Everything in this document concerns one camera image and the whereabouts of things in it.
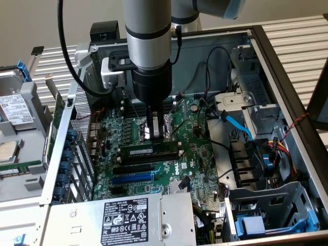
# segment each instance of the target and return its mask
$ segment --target power supply label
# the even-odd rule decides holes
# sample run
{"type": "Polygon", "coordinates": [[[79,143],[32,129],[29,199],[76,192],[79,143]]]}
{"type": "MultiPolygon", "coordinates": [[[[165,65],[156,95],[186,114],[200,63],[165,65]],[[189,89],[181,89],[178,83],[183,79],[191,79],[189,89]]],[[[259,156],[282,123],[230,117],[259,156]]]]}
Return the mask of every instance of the power supply label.
{"type": "Polygon", "coordinates": [[[106,202],[101,244],[148,242],[148,209],[148,198],[106,202]]]}

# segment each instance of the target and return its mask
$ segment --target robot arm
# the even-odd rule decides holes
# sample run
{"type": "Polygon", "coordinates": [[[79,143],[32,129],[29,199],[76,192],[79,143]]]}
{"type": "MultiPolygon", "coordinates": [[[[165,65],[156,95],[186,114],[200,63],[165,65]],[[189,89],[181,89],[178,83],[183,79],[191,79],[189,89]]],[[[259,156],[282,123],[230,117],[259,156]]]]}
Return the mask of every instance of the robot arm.
{"type": "Polygon", "coordinates": [[[182,25],[183,32],[200,31],[200,13],[236,19],[244,3],[244,0],[171,0],[172,26],[182,25]]]}
{"type": "Polygon", "coordinates": [[[123,0],[129,57],[137,67],[132,70],[133,90],[135,96],[146,104],[151,140],[163,138],[162,102],[172,90],[171,17],[181,21],[180,24],[192,21],[199,12],[234,18],[242,2],[123,0]]]}

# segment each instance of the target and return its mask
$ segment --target motherboard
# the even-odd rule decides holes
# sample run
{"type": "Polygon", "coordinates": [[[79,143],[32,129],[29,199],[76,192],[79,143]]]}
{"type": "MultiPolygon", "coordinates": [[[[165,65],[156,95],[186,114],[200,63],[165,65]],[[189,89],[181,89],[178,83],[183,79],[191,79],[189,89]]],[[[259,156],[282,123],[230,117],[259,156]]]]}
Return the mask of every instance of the motherboard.
{"type": "MultiPolygon", "coordinates": [[[[98,117],[91,127],[101,145],[95,154],[93,200],[188,191],[194,204],[218,210],[223,196],[218,182],[209,180],[217,177],[217,171],[212,144],[197,131],[199,100],[188,97],[170,103],[172,109],[165,115],[165,138],[157,147],[147,140],[145,117],[126,118],[118,109],[98,117]],[[152,179],[144,180],[149,175],[152,179]],[[181,190],[179,184],[186,177],[190,178],[190,186],[181,190]]],[[[204,125],[203,115],[201,112],[200,126],[204,125]]]]}

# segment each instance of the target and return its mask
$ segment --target blue pcie slot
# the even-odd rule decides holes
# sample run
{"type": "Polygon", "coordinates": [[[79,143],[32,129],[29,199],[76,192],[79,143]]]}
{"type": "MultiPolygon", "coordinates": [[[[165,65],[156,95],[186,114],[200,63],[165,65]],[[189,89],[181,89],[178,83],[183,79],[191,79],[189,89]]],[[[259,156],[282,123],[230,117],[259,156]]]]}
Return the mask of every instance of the blue pcie slot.
{"type": "Polygon", "coordinates": [[[140,173],[140,174],[132,174],[129,176],[112,178],[113,185],[114,184],[117,185],[119,183],[133,183],[133,182],[141,182],[141,181],[154,181],[154,173],[140,173]]]}

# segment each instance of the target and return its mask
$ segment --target white wall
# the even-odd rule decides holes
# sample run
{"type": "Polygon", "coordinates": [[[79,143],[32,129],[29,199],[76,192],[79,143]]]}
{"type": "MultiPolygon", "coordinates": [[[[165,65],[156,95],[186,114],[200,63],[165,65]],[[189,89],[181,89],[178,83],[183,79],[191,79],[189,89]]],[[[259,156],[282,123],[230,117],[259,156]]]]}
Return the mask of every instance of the white wall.
{"type": "MultiPolygon", "coordinates": [[[[328,13],[328,0],[246,0],[235,21],[208,15],[201,15],[201,21],[205,29],[323,13],[328,13]]],[[[115,19],[119,21],[121,37],[126,37],[121,0],[66,0],[67,44],[89,41],[92,23],[115,19]]],[[[27,63],[34,46],[59,46],[56,0],[3,0],[0,23],[0,66],[15,64],[18,59],[27,63]]]]}

